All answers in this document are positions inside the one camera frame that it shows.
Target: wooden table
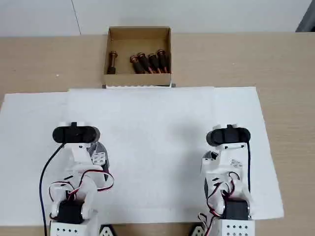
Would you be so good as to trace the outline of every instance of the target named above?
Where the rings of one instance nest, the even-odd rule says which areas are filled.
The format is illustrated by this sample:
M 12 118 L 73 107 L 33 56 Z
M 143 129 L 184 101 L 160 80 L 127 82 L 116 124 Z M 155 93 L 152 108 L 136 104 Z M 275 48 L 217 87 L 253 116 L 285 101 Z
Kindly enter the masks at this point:
M 100 87 L 105 42 L 106 36 L 0 38 L 0 103 L 5 93 Z M 312 235 L 315 34 L 173 34 L 172 60 L 178 87 L 257 87 L 285 217 L 257 221 L 256 234 Z M 186 236 L 190 227 L 130 224 L 115 229 L 118 235 Z M 43 230 L 1 227 L 0 235 L 41 236 Z

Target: bolt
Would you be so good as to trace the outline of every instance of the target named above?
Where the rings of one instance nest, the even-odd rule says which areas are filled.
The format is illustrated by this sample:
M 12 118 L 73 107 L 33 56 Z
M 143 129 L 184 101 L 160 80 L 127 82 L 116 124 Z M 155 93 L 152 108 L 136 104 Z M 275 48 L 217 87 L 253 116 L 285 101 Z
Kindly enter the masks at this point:
M 141 63 L 142 67 L 149 72 L 150 74 L 154 74 L 152 68 L 150 67 L 149 61 L 144 53 L 138 53 L 138 60 Z
M 130 63 L 132 63 L 133 69 L 137 74 L 145 74 L 145 70 L 141 66 L 140 62 L 138 61 L 138 58 L 135 55 L 132 55 L 130 57 Z
M 117 58 L 118 54 L 115 51 L 111 51 L 109 53 L 109 67 L 107 70 L 107 74 L 116 74 L 116 68 L 115 68 L 115 60 Z
M 159 50 L 157 51 L 157 56 L 158 56 L 159 65 L 160 65 L 162 71 L 163 71 L 164 73 L 168 73 L 168 71 L 167 71 L 167 59 L 166 59 L 165 50 L 159 49 Z
M 162 72 L 161 72 L 160 68 L 158 67 L 157 56 L 154 53 L 151 53 L 148 55 L 148 58 L 149 58 L 149 63 L 152 65 L 153 69 L 155 71 L 157 71 L 159 74 L 161 74 Z

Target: white foam sheet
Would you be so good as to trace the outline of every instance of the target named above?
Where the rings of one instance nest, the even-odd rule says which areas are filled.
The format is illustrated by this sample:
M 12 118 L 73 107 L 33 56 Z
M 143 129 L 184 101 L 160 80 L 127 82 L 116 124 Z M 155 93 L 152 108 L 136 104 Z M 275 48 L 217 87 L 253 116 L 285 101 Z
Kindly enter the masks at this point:
M 199 176 L 211 148 L 205 136 L 227 123 L 252 134 L 253 219 L 283 216 L 255 88 L 72 90 L 68 98 L 69 120 L 100 129 L 115 175 L 114 189 L 97 198 L 101 222 L 195 221 L 205 211 Z
M 0 112 L 0 225 L 42 224 L 38 184 L 44 164 L 58 144 L 52 131 L 63 118 L 66 93 L 7 94 Z M 61 172 L 65 158 L 48 167 L 47 186 Z
M 254 218 L 283 216 L 255 88 L 132 90 L 6 95 L 0 112 L 0 225 L 42 224 L 39 176 L 58 146 L 52 130 L 66 118 L 97 126 L 108 149 L 115 186 L 97 196 L 102 223 L 196 221 L 196 213 L 206 209 L 199 175 L 209 149 L 205 135 L 217 123 L 239 123 L 252 134 Z M 51 204 L 47 186 L 66 159 L 60 152 L 45 174 L 46 215 Z
M 196 221 L 205 209 L 199 173 L 212 101 L 213 87 L 69 92 L 67 119 L 101 131 L 115 177 L 95 202 L 101 222 Z

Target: open cardboard box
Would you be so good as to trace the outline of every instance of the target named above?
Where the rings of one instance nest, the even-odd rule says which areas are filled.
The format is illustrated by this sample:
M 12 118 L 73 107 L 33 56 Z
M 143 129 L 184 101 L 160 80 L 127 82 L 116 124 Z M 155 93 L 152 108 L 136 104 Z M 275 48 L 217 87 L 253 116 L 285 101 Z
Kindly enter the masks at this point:
M 169 86 L 170 73 L 136 74 L 129 61 L 130 56 L 143 52 L 146 55 L 164 49 L 171 62 L 171 29 L 169 27 L 110 27 L 104 66 L 103 87 L 106 86 Z M 109 53 L 116 51 L 116 74 L 107 74 Z

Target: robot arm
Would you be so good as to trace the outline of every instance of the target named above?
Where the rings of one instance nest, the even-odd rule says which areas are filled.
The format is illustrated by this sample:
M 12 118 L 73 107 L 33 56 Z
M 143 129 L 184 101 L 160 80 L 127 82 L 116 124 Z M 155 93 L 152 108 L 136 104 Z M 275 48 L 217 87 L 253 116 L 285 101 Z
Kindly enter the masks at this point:
M 99 235 L 97 211 L 92 204 L 97 192 L 110 189 L 114 178 L 109 173 L 106 148 L 99 140 L 99 131 L 91 126 L 61 126 L 53 138 L 66 143 L 69 163 L 59 181 L 49 187 L 51 206 L 50 235 L 76 230 L 80 235 Z
M 210 213 L 202 220 L 205 236 L 254 234 L 249 175 L 250 138 L 247 129 L 232 125 L 215 129 L 207 135 L 208 144 L 216 150 L 206 153 L 201 165 Z

